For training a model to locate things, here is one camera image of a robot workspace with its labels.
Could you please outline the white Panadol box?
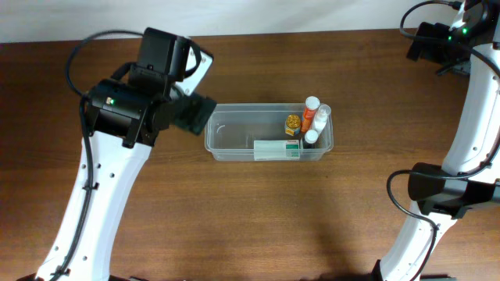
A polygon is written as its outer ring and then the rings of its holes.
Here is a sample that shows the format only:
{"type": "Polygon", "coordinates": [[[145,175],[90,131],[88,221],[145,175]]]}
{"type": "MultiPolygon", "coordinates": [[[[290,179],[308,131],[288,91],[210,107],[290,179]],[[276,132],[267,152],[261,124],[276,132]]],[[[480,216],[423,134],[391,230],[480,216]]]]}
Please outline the white Panadol box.
{"type": "Polygon", "coordinates": [[[255,161],[294,161],[300,159],[298,140],[255,140],[255,161]]]}

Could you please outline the gold lid small jar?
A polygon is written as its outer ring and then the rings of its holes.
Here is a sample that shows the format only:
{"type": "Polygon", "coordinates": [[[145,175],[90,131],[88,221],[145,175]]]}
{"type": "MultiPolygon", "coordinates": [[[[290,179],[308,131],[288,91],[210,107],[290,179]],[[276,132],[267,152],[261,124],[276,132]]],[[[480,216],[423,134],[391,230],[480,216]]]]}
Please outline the gold lid small jar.
{"type": "Polygon", "coordinates": [[[302,127],[302,120],[297,115],[289,115],[284,124],[284,131],[287,135],[295,136],[299,134],[302,127]]]}

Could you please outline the orange tablet tube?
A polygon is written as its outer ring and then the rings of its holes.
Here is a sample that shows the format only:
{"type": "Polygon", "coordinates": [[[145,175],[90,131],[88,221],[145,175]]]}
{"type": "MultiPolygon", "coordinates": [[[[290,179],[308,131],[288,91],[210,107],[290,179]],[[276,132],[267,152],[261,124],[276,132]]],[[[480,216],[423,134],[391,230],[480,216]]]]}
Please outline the orange tablet tube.
{"type": "Polygon", "coordinates": [[[301,133],[306,133],[313,121],[317,109],[320,107],[320,100],[315,96],[309,96],[305,100],[305,107],[302,113],[301,133]]]}

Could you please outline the white spray bottle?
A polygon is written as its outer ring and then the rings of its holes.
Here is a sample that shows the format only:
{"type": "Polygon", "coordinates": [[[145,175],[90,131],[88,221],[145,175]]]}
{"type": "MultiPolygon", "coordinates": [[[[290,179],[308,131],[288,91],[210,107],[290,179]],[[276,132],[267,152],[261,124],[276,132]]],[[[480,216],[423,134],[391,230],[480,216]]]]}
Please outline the white spray bottle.
{"type": "Polygon", "coordinates": [[[310,129],[315,130],[318,135],[320,135],[325,126],[327,125],[327,120],[330,117],[331,108],[329,105],[322,104],[316,111],[316,114],[312,120],[310,129]]]}

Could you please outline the dark bottle white cap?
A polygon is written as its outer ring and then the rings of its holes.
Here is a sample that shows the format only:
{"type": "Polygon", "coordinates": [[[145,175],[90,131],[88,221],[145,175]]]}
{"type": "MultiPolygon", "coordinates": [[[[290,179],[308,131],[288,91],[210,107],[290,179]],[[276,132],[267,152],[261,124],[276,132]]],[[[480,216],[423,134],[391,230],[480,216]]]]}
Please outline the dark bottle white cap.
{"type": "Polygon", "coordinates": [[[318,138],[319,134],[315,130],[308,130],[301,140],[302,149],[314,149],[318,138]]]}

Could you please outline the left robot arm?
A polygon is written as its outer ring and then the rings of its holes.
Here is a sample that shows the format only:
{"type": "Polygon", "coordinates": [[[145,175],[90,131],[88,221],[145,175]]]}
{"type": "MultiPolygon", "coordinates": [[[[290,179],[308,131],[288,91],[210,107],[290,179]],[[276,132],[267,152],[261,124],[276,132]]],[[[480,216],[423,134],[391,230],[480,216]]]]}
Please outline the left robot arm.
{"type": "Polygon", "coordinates": [[[196,92],[213,55],[188,37],[154,28],[138,56],[80,92],[82,151],[52,249],[33,280],[109,280],[116,233],[132,186],[159,133],[200,134],[216,102],[196,92]]]}

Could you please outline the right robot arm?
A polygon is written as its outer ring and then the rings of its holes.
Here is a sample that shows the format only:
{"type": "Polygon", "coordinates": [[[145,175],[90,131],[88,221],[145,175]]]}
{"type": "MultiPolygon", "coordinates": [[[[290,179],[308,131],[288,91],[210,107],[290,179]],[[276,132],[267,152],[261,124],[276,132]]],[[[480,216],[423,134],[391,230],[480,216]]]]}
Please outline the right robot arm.
{"type": "Polygon", "coordinates": [[[389,252],[375,264],[371,280],[420,280],[438,241],[471,209],[499,203],[499,3],[446,1],[456,10],[451,25],[426,23],[411,34],[408,59],[441,65],[438,74],[469,77],[462,115],[442,165],[419,162],[407,175],[409,208],[396,204],[406,221],[389,252]]]}

